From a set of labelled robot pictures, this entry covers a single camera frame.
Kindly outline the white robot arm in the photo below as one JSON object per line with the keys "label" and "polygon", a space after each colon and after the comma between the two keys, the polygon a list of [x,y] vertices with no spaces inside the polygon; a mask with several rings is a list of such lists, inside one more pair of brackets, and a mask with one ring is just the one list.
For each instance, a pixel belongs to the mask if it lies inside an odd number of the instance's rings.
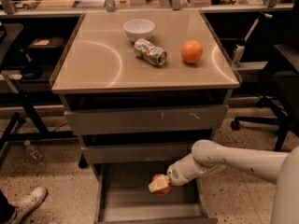
{"label": "white robot arm", "polygon": [[299,224],[299,147],[291,152],[275,152],[199,140],[190,154],[171,164],[164,175],[152,179],[149,191],[167,193],[173,186],[216,174],[225,167],[276,185],[270,224]]}

